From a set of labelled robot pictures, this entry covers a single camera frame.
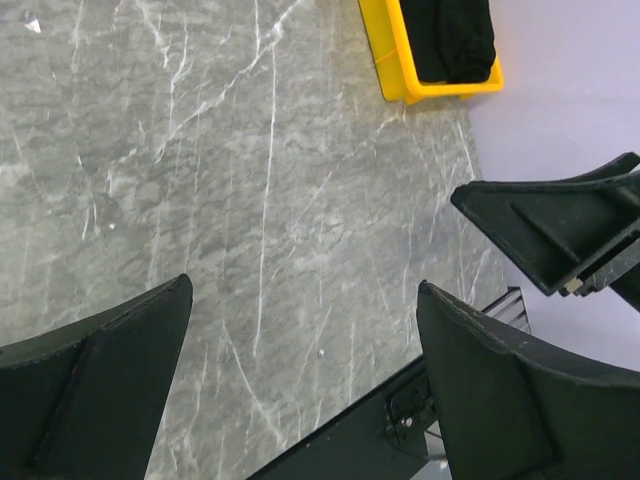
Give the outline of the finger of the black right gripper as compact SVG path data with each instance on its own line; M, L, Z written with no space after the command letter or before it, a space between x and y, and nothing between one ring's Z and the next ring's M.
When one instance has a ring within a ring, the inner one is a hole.
M452 204L545 295L639 293L639 157L568 179L473 181Z

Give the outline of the black t shirt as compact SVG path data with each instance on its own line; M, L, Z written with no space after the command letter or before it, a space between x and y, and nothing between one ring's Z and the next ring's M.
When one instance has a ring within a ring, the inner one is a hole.
M496 49L487 0L405 0L400 7L420 82L489 79Z

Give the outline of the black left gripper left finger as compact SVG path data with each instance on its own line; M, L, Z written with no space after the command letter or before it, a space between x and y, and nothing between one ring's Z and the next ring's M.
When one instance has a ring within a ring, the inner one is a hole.
M192 304L181 274L3 346L2 478L144 478Z

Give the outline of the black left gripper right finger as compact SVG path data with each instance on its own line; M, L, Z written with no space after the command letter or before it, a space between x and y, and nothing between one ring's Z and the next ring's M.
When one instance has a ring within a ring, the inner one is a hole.
M416 316L453 478L638 478L638 372L540 340L427 281Z

